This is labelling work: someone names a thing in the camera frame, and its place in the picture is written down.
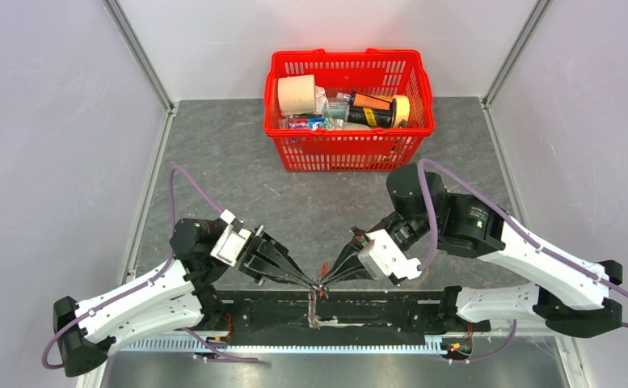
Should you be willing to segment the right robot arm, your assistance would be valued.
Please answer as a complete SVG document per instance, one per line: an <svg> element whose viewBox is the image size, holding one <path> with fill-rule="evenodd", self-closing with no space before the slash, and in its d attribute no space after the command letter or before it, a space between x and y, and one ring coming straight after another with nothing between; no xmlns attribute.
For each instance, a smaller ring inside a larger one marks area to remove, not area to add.
<svg viewBox="0 0 628 388"><path fill-rule="evenodd" d="M450 255L479 259L525 278L523 285L498 289L450 286L437 309L449 331L491 319L543 322L549 329L592 338L622 325L622 306L609 297L609 282L620 281L622 266L552 256L541 242L501 208L474 195L448 192L442 178L409 164L392 171L386 188L393 212L370 230L352 229L320 285L388 279L398 285L422 274L407 251L422 237L435 237Z"/></svg>

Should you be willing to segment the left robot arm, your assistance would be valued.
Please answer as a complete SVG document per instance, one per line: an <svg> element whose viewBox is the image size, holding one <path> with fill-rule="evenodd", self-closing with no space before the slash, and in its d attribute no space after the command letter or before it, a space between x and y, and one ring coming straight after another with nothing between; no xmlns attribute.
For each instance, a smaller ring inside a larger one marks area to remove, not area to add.
<svg viewBox="0 0 628 388"><path fill-rule="evenodd" d="M251 231L228 210L216 219L177 221L170 245L171 257L136 280L90 299L54 303L49 345L58 348L66 376L89 373L122 348L165 331L228 327L230 314L213 284L231 268L258 284L321 289L263 227Z"/></svg>

